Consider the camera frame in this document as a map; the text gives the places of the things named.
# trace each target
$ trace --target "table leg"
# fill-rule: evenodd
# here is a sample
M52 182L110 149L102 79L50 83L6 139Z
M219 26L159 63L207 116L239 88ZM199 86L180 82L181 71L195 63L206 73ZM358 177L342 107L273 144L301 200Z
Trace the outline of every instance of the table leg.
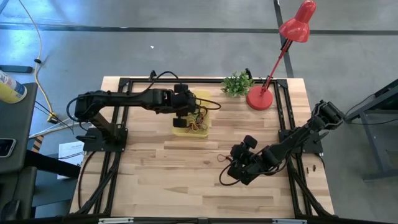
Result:
M80 166L43 156L30 150L26 151L25 166L36 167L38 170L53 172L72 178L77 178L80 172Z

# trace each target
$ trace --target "white paper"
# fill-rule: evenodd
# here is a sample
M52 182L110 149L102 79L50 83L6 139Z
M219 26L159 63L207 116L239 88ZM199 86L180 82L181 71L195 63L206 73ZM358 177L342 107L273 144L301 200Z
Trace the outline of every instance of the white paper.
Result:
M69 159L59 159L60 161L67 162L73 165L81 166L81 163L83 162L83 146L85 144L81 141L77 142L70 142L70 143L65 143L65 144L60 144L59 149L58 149L58 158L63 158L67 157L70 155L74 155L76 153L81 153L77 156L73 156ZM67 179L68 177L58 175L57 179L58 180L63 180Z

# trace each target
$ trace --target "spray can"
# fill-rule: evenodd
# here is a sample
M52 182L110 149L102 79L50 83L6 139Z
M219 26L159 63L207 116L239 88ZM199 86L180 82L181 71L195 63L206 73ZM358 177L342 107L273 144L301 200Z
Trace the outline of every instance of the spray can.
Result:
M18 103L25 98L27 89L24 85L7 76L0 70L0 100L6 103Z

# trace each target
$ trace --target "green plant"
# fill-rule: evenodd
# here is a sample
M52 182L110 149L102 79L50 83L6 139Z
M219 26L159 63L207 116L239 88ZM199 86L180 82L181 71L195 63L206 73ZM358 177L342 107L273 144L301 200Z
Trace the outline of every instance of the green plant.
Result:
M253 79L249 78L246 71L241 72L240 75L234 72L231 77L226 77L223 81L224 88L222 92L229 94L232 97L246 96L249 93L250 87L253 86Z

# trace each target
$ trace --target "yellow cable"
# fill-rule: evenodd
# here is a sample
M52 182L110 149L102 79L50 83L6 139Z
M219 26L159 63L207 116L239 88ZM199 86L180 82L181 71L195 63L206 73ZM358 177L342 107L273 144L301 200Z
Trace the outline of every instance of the yellow cable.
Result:
M18 0L18 1L19 1L19 3L21 4L21 6L25 9L26 14L29 16L30 20L32 21L33 25L35 26L37 35L39 36L39 44L40 44L40 46L39 46L39 55L37 56L37 59L40 60L40 56L42 55L42 38L41 38L41 36L40 36L39 29L37 28L37 24L36 24L35 21L33 20L32 16L30 15L29 11L26 9L26 7L25 7L25 5L22 3L22 1L21 1L21 0ZM53 110L52 110L52 107L51 107L51 104L50 104L50 101L49 101L49 98L47 97L47 94L45 94L45 92L44 92L44 90L43 90L43 88L42 88L42 85L39 83L39 79L37 78L38 69L39 69L39 63L35 62L35 64L36 64L36 65L35 65L34 77L35 77L36 84L37 84L37 86L39 86L40 91L41 91L41 92L43 93L43 95L44 95L45 101L47 102L47 105L49 106L49 111L51 112L51 114L54 114L54 112L53 112Z

